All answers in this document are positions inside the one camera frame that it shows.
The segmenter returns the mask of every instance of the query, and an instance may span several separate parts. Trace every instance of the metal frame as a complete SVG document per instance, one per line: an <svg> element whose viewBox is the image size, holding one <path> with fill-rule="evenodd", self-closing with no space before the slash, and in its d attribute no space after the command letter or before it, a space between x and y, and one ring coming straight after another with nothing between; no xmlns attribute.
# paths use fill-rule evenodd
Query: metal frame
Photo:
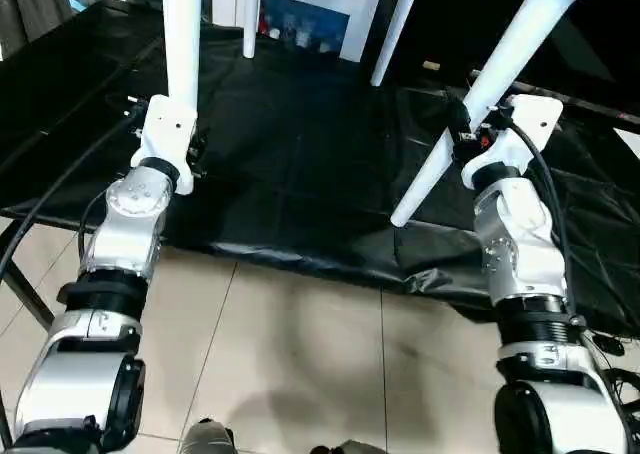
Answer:
<svg viewBox="0 0 640 454"><path fill-rule="evenodd" d="M0 234L0 254L4 252L7 244L18 231L19 227L20 221L13 221L9 227ZM35 320L38 321L45 331L48 331L53 324L55 316L14 261L9 263L3 280Z"/></svg>

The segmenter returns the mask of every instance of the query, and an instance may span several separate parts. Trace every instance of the beige floor tile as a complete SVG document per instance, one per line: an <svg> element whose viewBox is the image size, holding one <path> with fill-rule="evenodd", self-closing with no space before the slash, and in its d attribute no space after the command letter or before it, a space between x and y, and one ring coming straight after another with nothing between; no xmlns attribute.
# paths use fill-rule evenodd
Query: beige floor tile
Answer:
<svg viewBox="0 0 640 454"><path fill-rule="evenodd" d="M0 217L0 232L11 220ZM73 232L46 226L34 226L25 236L14 256L14 261L29 282L37 287L60 253L73 238ZM20 309L20 301L6 283L0 286L0 333Z"/></svg>
<svg viewBox="0 0 640 454"><path fill-rule="evenodd" d="M46 339L46 332L26 309L0 336L0 388L5 406L14 409L22 385Z"/></svg>
<svg viewBox="0 0 640 454"><path fill-rule="evenodd" d="M214 417L240 449L384 446L378 291L241 265L189 425Z"/></svg>
<svg viewBox="0 0 640 454"><path fill-rule="evenodd" d="M235 263L162 250L142 317L141 432L180 438Z"/></svg>
<svg viewBox="0 0 640 454"><path fill-rule="evenodd" d="M176 454L178 441L138 434L123 454Z"/></svg>
<svg viewBox="0 0 640 454"><path fill-rule="evenodd" d="M383 295L389 452L495 453L495 325L449 306Z"/></svg>

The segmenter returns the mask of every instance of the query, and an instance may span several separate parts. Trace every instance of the black cable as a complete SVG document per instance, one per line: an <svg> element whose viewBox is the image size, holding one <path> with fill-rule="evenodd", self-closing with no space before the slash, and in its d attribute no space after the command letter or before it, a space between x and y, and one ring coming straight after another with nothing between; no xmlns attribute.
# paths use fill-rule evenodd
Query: black cable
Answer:
<svg viewBox="0 0 640 454"><path fill-rule="evenodd" d="M96 202L98 202L103 196L104 193L107 192L108 187L106 187L105 189L102 189L98 195L96 197L94 197L93 199L91 199L91 201L89 201L89 204L87 204L87 207L85 208L84 212L82 213L82 217L80 218L80 225L78 226L78 258L80 259L80 262L82 262L82 259L84 258L84 232L86 230L86 225L87 225L87 219L89 218L89 214L91 214L91 210L93 209L93 206L95 205Z"/></svg>
<svg viewBox="0 0 640 454"><path fill-rule="evenodd" d="M9 429L9 420L7 419L7 411L2 402L2 394L0 393L0 440L2 441L3 450L7 451L13 444L11 439L11 430Z"/></svg>
<svg viewBox="0 0 640 454"><path fill-rule="evenodd" d="M36 214L42 208L42 206L49 200L49 198L60 188L60 186L69 178L71 174L73 174L78 167L94 152L96 152L102 145L107 142L109 139L114 137L116 134L122 132L124 129L129 127L135 119L138 118L141 114L144 114L146 110L147 103L141 101L137 103L131 109L131 114L129 117L126 117L119 121L114 127L109 129L105 134L103 134L98 140L96 140L93 144L91 144L86 151L84 151L73 163L62 173L60 176L49 186L49 188L45 191L42 197L36 202L36 204L31 208L29 213L24 217L20 227L18 227L16 233L11 238L7 247L0 259L0 283L4 279L4 276L7 271L7 267L13 254L16 252L16 249L20 245L22 238L31 228ZM9 422L7 421L7 415L4 410L4 404L2 402L2 394L0 393L0 408L2 409L2 413L0 414L0 436L2 436L2 444L4 449L9 449L13 440L11 438L11 431L9 430Z"/></svg>
<svg viewBox="0 0 640 454"><path fill-rule="evenodd" d="M542 177L545 183L545 187L549 193L549 210L551 211L551 217L553 218L553 222L558 227L558 237L560 238L560 250L562 251L562 256L564 257L564 272L565 272L565 280L567 283L567 311L570 315L575 315L578 310L578 306L575 303L575 297L573 295L573 289L571 288L571 249L569 246L569 238L567 236L567 226L565 223L564 216L562 214L562 207L560 205L560 198L558 197L558 192L556 191L556 186L553 183L553 177L551 176L551 170L547 163L545 162L542 154L533 143L531 138L527 135L524 130L518 126L512 119L507 119L509 123L509 127L515 132L522 142L525 143L533 157L538 161L540 167L542 168Z"/></svg>

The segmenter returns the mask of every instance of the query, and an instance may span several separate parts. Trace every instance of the white table leg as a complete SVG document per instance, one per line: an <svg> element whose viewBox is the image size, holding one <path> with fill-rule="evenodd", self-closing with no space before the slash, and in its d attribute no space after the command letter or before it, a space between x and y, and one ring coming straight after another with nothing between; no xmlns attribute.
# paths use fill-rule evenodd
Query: white table leg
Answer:
<svg viewBox="0 0 640 454"><path fill-rule="evenodd" d="M256 49L259 10L260 0L244 0L244 39L242 54L248 59L253 58Z"/></svg>
<svg viewBox="0 0 640 454"><path fill-rule="evenodd" d="M385 72L387 72L387 66L389 65L393 51L396 48L396 44L400 38L400 33L402 32L404 23L407 20L413 1L414 0L398 0L398 3L396 4L393 16L391 17L391 23L389 24L389 29L387 30L387 37L384 38L384 44L382 45L382 50L378 56L376 68L373 70L373 75L371 76L372 86L379 86L382 83L382 78L384 77Z"/></svg>

